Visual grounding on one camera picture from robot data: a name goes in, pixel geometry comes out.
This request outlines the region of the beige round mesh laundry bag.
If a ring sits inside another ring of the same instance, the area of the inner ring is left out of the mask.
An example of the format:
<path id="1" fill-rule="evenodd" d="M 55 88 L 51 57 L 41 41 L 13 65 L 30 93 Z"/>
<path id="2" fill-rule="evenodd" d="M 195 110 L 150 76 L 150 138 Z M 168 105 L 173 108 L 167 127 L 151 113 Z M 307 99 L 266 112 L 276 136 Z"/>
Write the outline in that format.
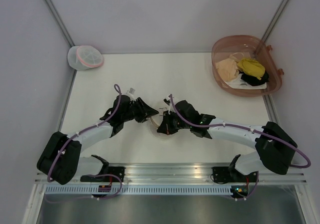
<path id="1" fill-rule="evenodd" d="M 167 135 L 167 134 L 162 134 L 162 133 L 158 133 L 157 129 L 159 128 L 160 124 L 163 121 L 163 113 L 164 111 L 167 111 L 169 109 L 169 106 L 164 102 L 164 101 L 158 101 L 155 106 L 154 109 L 156 109 L 159 114 L 152 116 L 149 119 L 149 131 L 150 133 L 158 138 L 161 139 L 162 141 L 167 141 L 169 139 L 173 138 L 173 135 Z"/>

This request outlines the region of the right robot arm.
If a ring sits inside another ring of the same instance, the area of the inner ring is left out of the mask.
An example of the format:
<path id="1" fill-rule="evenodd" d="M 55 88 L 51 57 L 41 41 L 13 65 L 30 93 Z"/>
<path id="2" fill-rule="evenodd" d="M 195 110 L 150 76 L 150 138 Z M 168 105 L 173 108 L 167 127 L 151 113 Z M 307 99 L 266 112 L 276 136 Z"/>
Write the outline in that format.
<path id="1" fill-rule="evenodd" d="M 164 102 L 168 109 L 163 112 L 158 133 L 173 135 L 187 129 L 199 138 L 227 140 L 254 150 L 233 158 L 228 169 L 231 180 L 240 181 L 252 172 L 265 169 L 279 175 L 287 174 L 297 144 L 278 124 L 269 121 L 264 126 L 241 126 L 214 115 L 200 114 L 186 100 L 174 105 L 168 99 Z"/>

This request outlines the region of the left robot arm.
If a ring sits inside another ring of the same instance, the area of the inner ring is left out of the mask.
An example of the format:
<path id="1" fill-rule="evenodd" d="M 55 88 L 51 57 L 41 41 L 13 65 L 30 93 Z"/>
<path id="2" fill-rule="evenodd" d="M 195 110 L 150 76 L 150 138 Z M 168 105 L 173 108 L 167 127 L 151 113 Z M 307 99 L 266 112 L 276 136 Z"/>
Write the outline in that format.
<path id="1" fill-rule="evenodd" d="M 81 153 L 117 135 L 126 122 L 134 120 L 144 123 L 158 113 L 141 98 L 133 100 L 128 95 L 118 95 L 113 106 L 92 126 L 69 135 L 60 131 L 53 133 L 36 167 L 47 175 L 49 182 L 56 181 L 61 185 L 67 184 L 76 175 L 103 182 L 109 176 L 109 163 L 97 155 L 81 157 Z"/>

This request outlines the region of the beige bra in basket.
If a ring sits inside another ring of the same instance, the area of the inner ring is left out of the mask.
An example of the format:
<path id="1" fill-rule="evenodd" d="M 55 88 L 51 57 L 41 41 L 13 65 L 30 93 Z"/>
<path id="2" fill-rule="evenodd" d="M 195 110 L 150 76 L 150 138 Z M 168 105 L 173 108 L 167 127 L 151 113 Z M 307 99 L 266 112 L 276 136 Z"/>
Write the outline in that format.
<path id="1" fill-rule="evenodd" d="M 215 67 L 223 81 L 230 82 L 237 78 L 241 71 L 241 69 L 238 67 L 238 62 L 244 57 L 244 53 L 236 52 L 230 54 L 228 58 L 216 62 Z"/>

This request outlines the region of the white pink-trimmed mesh laundry bag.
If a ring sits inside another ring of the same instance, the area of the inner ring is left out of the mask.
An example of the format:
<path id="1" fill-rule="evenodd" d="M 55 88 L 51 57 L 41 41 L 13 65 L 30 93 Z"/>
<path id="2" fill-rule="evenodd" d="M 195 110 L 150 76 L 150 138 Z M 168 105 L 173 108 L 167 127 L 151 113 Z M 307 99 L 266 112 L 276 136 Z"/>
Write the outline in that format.
<path id="1" fill-rule="evenodd" d="M 102 54 L 92 46 L 73 46 L 69 49 L 67 60 L 70 67 L 77 71 L 98 68 L 104 64 Z"/>

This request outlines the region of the white garment in basket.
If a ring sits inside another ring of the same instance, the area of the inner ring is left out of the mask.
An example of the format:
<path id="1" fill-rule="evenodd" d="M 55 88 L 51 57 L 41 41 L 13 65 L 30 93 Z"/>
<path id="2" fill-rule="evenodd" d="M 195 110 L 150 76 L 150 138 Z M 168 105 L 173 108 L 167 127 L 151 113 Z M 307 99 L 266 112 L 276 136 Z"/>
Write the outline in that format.
<path id="1" fill-rule="evenodd" d="M 260 90 L 260 89 L 266 89 L 267 88 L 267 84 L 263 84 L 260 86 L 251 86 L 248 83 L 246 83 L 245 81 L 243 81 L 241 79 L 242 74 L 239 74 L 235 79 L 226 82 L 226 84 L 233 88 L 233 89 L 243 89 L 243 90 Z"/>

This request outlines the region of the black garment in basket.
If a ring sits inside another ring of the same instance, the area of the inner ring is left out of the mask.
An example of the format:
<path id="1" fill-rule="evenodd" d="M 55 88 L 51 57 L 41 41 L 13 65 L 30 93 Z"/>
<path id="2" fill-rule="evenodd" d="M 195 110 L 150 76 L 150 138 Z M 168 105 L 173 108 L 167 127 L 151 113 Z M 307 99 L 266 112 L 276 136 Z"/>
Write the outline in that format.
<path id="1" fill-rule="evenodd" d="M 260 86 L 269 81 L 269 74 L 265 71 L 264 75 L 260 79 L 255 76 L 242 74 L 241 79 L 251 86 Z"/>

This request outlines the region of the yellow garment in basket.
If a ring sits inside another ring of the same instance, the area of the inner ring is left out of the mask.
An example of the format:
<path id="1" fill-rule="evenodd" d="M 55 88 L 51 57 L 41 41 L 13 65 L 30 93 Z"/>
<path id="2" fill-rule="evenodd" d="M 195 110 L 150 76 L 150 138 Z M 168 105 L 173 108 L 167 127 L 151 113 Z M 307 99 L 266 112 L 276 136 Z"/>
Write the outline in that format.
<path id="1" fill-rule="evenodd" d="M 244 72 L 246 75 L 256 77 L 261 79 L 265 74 L 265 67 L 255 59 L 242 58 L 237 63 L 238 68 Z"/>

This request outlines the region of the translucent pink plastic basket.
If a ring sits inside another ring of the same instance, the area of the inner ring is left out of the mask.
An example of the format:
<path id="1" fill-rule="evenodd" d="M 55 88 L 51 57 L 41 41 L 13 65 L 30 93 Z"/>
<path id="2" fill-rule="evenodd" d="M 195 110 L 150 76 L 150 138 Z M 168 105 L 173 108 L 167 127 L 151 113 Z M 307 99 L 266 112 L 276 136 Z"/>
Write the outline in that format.
<path id="1" fill-rule="evenodd" d="M 254 36 L 234 35 L 218 40 L 212 48 L 212 72 L 226 92 L 241 97 L 257 97 L 276 92 L 282 86 L 282 69 L 272 59 L 271 45 Z M 265 68 L 261 79 L 245 74 L 237 63 L 244 59 L 258 61 Z"/>

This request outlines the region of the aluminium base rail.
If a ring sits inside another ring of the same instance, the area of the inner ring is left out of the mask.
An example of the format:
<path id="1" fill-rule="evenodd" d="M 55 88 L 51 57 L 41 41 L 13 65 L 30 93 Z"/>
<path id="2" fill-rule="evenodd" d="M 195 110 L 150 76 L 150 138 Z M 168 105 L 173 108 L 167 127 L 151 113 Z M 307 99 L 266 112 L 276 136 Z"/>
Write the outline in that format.
<path id="1" fill-rule="evenodd" d="M 111 163 L 112 167 L 124 168 L 125 184 L 209 184 L 213 167 L 227 166 L 226 163 Z M 291 168 L 286 175 L 269 170 L 259 171 L 260 185 L 307 184 L 300 169 Z"/>

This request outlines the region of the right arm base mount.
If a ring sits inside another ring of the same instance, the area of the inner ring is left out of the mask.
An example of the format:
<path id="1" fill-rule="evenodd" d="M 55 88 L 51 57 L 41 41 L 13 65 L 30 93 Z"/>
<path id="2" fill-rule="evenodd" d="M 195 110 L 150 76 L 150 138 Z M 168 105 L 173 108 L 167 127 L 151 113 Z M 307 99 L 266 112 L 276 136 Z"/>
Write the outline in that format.
<path id="1" fill-rule="evenodd" d="M 258 173 L 252 172 L 248 175 L 243 175 L 235 169 L 236 161 L 241 155 L 236 155 L 229 166 L 216 166 L 212 167 L 210 175 L 211 180 L 216 184 L 228 183 L 254 183 L 258 179 Z"/>

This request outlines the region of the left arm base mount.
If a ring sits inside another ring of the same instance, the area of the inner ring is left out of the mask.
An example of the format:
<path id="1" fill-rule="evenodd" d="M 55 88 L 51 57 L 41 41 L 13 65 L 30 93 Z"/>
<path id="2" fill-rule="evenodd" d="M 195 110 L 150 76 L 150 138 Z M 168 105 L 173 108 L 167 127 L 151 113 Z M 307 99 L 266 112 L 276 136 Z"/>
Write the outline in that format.
<path id="1" fill-rule="evenodd" d="M 97 155 L 81 157 L 76 176 L 81 182 L 123 182 L 124 166 L 110 166 L 109 162 Z"/>

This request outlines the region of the left aluminium frame post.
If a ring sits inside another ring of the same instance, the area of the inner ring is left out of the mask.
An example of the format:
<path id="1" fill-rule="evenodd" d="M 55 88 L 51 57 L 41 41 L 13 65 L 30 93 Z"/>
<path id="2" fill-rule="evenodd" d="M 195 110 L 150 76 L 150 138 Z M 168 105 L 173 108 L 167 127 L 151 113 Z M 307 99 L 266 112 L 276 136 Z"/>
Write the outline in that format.
<path id="1" fill-rule="evenodd" d="M 50 12 L 53 20 L 55 21 L 55 23 L 57 24 L 63 38 L 65 39 L 66 43 L 69 45 L 69 47 L 73 47 L 75 46 L 75 43 L 69 33 L 69 31 L 67 30 L 58 10 L 56 9 L 53 0 L 43 0 L 48 11 Z"/>

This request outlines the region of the aluminium frame post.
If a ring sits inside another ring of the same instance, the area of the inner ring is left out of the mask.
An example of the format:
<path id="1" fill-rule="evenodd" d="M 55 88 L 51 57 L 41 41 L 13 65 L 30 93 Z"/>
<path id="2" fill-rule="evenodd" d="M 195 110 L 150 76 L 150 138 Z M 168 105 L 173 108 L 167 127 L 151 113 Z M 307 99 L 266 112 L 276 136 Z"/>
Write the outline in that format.
<path id="1" fill-rule="evenodd" d="M 289 5 L 291 0 L 281 0 L 279 6 L 277 7 L 277 10 L 275 11 L 273 17 L 271 18 L 270 23 L 268 24 L 261 40 L 266 43 L 272 34 L 273 30 L 275 29 L 277 23 L 279 22 L 281 16 L 285 12 L 287 6 Z"/>
<path id="2" fill-rule="evenodd" d="M 69 31 L 67 30 L 58 10 L 56 9 L 53 0 L 43 0 L 48 11 L 50 12 L 53 20 L 55 21 L 55 23 L 57 24 L 63 38 L 65 39 L 66 43 L 69 45 L 69 47 L 73 47 L 75 46 L 75 43 L 69 33 Z"/>

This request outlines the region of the right aluminium frame post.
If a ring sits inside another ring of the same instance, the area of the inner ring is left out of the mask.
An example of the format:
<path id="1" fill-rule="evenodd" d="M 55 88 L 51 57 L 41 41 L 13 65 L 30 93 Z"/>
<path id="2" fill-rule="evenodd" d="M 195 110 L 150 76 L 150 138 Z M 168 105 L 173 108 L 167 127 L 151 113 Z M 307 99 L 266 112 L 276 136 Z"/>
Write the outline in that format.
<path id="1" fill-rule="evenodd" d="M 271 18 L 270 23 L 268 24 L 261 40 L 266 43 L 272 34 L 273 30 L 275 29 L 277 23 L 279 22 L 281 16 L 285 12 L 287 6 L 289 5 L 291 0 L 281 0 L 279 6 L 277 7 L 277 10 L 275 11 L 273 17 Z"/>

